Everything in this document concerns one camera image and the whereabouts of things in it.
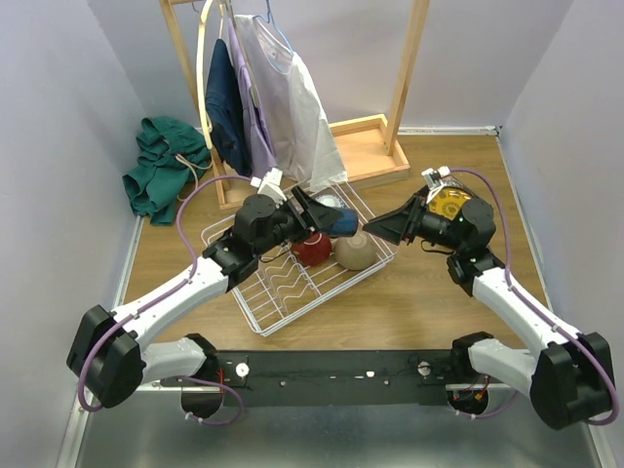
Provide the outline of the amber glass plate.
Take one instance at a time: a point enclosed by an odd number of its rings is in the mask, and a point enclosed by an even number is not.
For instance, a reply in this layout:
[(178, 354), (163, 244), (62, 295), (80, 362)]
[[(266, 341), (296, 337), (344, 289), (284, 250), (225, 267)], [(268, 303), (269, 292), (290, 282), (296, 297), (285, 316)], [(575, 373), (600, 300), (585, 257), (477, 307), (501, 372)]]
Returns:
[(434, 214), (453, 220), (462, 206), (474, 195), (458, 187), (443, 188), (428, 204), (428, 210)]

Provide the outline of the blue white patterned bowl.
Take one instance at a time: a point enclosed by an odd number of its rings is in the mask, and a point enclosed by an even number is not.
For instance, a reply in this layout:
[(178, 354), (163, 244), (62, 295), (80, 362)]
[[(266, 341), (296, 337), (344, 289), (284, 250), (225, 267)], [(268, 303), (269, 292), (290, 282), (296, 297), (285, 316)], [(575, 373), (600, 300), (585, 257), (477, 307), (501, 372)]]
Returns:
[(333, 208), (337, 210), (343, 210), (348, 208), (348, 206), (343, 202), (340, 197), (331, 193), (317, 195), (314, 200), (328, 208)]

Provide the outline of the dark blue cup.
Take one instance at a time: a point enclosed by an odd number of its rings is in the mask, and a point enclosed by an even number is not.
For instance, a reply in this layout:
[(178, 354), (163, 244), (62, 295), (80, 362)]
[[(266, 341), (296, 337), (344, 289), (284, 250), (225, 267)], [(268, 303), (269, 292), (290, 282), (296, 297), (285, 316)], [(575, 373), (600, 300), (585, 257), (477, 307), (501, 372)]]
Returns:
[(341, 218), (330, 227), (324, 228), (323, 232), (330, 238), (353, 237), (359, 229), (359, 218), (355, 210), (348, 208), (337, 208), (341, 213)]

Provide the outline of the navy blue garment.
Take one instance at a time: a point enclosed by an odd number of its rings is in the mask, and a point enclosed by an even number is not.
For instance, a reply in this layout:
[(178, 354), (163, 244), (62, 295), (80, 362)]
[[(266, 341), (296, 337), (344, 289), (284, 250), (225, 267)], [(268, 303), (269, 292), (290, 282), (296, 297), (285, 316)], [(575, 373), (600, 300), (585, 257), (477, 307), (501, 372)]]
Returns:
[(238, 175), (251, 177), (252, 156), (245, 140), (238, 81), (222, 39), (214, 43), (205, 105), (213, 127), (211, 140), (221, 160)]

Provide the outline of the white t-shirt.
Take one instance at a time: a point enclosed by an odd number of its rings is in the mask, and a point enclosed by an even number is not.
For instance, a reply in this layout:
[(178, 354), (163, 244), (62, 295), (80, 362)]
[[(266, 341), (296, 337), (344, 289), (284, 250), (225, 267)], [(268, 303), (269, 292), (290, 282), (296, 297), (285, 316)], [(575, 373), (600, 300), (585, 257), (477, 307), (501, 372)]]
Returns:
[(301, 57), (252, 15), (234, 17), (277, 167), (313, 191), (347, 180), (326, 112)]

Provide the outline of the wooden clothes rack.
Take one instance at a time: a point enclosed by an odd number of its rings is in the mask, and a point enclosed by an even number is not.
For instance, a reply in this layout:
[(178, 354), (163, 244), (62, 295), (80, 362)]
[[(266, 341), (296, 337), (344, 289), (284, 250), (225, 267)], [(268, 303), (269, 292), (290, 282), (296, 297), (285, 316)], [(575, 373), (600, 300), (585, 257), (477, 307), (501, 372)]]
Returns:
[[(188, 54), (175, 12), (177, 4), (177, 1), (162, 1), (160, 6), (187, 89), (199, 116), (196, 58), (191, 58)], [(345, 163), (348, 182), (356, 188), (377, 186), (405, 179), (409, 175), (410, 163), (398, 142), (398, 132), (429, 6), (428, 1), (412, 3), (390, 114), (377, 114), (330, 124), (338, 151)], [(223, 17), (233, 15), (229, 1), (213, 1), (212, 7), (218, 8)]]

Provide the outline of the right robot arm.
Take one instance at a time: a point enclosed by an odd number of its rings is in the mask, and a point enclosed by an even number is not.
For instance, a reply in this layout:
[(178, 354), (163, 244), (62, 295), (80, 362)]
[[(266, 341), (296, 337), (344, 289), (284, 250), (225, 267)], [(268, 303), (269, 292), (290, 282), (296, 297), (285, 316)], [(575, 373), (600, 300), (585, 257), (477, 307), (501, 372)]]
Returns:
[(501, 318), (526, 347), (511, 349), (483, 332), (458, 338), (448, 358), (455, 379), (468, 382), (485, 374), (509, 385), (530, 400), (552, 429), (615, 421), (620, 403), (608, 342), (561, 320), (513, 278), (489, 247), (495, 232), (490, 204), (470, 199), (448, 219), (430, 211), (425, 197), (414, 194), (364, 229), (395, 245), (420, 238), (448, 249), (452, 280)]

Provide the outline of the lavender shirt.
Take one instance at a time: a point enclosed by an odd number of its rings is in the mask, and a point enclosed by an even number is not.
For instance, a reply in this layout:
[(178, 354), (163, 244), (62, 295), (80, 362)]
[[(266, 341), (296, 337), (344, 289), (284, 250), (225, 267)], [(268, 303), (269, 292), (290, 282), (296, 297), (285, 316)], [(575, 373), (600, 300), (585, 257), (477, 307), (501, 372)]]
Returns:
[(252, 174), (253, 177), (263, 179), (267, 172), (277, 167), (277, 163), (266, 130), (263, 111), (254, 104), (252, 80), (232, 18), (227, 20), (227, 25), (230, 56), (242, 103), (245, 142), (252, 159)]

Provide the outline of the green hoodie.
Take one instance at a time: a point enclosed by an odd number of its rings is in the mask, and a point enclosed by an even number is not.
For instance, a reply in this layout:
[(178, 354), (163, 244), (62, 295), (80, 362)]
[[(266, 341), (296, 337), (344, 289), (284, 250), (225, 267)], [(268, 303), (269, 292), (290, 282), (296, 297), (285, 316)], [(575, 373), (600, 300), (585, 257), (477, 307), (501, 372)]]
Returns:
[(136, 143), (136, 166), (122, 177), (130, 207), (153, 225), (171, 225), (180, 192), (211, 168), (211, 153), (194, 127), (167, 116), (143, 118)]

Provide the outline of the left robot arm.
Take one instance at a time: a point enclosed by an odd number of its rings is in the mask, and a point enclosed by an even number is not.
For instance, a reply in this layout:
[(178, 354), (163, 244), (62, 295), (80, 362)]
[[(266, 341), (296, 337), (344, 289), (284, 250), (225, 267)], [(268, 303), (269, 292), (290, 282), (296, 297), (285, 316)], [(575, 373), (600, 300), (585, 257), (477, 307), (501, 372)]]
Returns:
[[(77, 376), (85, 410), (114, 408), (149, 380), (186, 376), (196, 385), (215, 377), (216, 362), (197, 338), (156, 344), (155, 337), (196, 307), (229, 293), (257, 270), (264, 254), (286, 243), (328, 233), (343, 217), (301, 188), (291, 198), (260, 190), (249, 196), (233, 223), (191, 264), (152, 292), (107, 311), (84, 313), (66, 364)], [(91, 393), (96, 400), (84, 400)]]

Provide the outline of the red bowl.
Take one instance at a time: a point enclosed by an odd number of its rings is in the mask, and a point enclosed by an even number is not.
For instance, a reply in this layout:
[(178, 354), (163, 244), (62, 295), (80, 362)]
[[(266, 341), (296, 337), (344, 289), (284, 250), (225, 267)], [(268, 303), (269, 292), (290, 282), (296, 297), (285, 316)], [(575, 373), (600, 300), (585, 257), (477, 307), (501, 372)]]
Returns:
[(304, 266), (319, 266), (331, 256), (332, 242), (325, 233), (318, 232), (301, 243), (292, 244), (291, 253)]

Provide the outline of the black floral square plate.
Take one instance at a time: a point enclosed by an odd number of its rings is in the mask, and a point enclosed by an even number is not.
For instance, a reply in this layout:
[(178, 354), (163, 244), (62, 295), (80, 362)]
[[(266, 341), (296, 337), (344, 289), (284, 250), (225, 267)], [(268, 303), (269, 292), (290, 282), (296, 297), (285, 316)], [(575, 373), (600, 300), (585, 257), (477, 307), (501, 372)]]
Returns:
[(473, 199), (478, 198), (478, 195), (475, 193), (474, 190), (470, 189), (466, 184), (464, 184), (462, 181), (460, 181), (458, 178), (456, 178), (453, 175), (450, 175), (449, 177), (446, 178), (446, 186), (445, 187), (458, 187), (458, 188), (462, 188), (464, 190), (470, 191), (474, 195)]

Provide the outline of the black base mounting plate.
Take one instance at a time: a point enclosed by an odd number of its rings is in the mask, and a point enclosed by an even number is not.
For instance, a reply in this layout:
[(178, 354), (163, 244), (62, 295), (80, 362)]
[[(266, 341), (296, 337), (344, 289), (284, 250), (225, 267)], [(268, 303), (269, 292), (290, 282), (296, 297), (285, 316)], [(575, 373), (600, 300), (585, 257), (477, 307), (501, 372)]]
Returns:
[(480, 414), (504, 399), (493, 378), (461, 374), (448, 350), (221, 351), (200, 377), (230, 389), (209, 394), (176, 376), (161, 383), (181, 388), (186, 410), (417, 404)]

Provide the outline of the beige ceramic bowl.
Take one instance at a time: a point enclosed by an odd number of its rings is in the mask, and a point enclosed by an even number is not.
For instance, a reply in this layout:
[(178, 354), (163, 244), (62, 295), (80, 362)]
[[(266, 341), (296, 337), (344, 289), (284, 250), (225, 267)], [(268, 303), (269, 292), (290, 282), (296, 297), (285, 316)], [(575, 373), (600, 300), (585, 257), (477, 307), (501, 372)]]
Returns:
[(333, 252), (337, 263), (352, 271), (365, 270), (376, 262), (374, 242), (363, 231), (358, 231), (352, 237), (336, 240)]

